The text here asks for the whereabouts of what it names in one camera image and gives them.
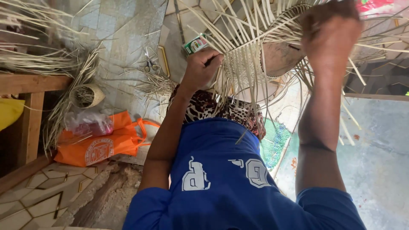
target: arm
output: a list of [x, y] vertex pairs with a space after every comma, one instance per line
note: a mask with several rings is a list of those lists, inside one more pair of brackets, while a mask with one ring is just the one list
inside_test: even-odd
[[223, 55], [210, 48], [204, 48], [187, 59], [182, 83], [146, 156], [138, 192], [149, 187], [169, 189], [168, 178], [189, 101], [197, 90], [212, 79], [222, 60]]
[[336, 155], [340, 95], [347, 59], [362, 25], [353, 1], [344, 0], [311, 8], [303, 16], [302, 27], [301, 43], [315, 80], [299, 123], [296, 194], [310, 187], [346, 191]]

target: scissors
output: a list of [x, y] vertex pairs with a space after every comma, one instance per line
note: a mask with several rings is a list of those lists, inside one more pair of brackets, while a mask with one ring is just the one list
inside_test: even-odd
[[153, 69], [153, 70], [157, 70], [157, 69], [158, 69], [158, 66], [152, 64], [152, 60], [149, 58], [148, 48], [146, 48], [146, 47], [145, 47], [145, 56], [146, 56], [146, 59], [147, 59], [147, 60], [146, 60], [145, 71], [146, 71], [146, 72], [149, 72], [149, 71], [151, 70], [151, 68], [149, 67], [149, 65], [152, 66], [152, 69]]

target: green packet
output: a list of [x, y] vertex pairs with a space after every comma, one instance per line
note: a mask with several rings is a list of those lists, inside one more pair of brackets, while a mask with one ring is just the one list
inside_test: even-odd
[[[206, 34], [200, 33], [200, 35], [207, 39]], [[188, 43], [184, 44], [183, 49], [186, 52], [186, 55], [189, 56], [189, 55], [194, 54], [197, 51], [205, 48], [208, 45], [209, 44], [204, 39], [201, 39], [200, 36], [197, 36], [193, 40], [191, 40]]]

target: blue t-shirt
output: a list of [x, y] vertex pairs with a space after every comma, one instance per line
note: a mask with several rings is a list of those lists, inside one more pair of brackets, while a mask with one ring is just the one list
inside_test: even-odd
[[346, 192], [314, 187], [296, 202], [282, 195], [258, 143], [242, 125], [223, 118], [183, 125], [170, 189], [136, 194], [123, 230], [365, 229]]

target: hand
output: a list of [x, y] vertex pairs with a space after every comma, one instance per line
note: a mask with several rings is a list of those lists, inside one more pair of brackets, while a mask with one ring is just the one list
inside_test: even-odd
[[179, 90], [193, 95], [213, 78], [223, 59], [223, 54], [210, 47], [190, 55], [187, 58], [187, 68]]
[[362, 24], [353, 0], [317, 5], [301, 16], [302, 49], [314, 73], [344, 71], [348, 56], [361, 35]]

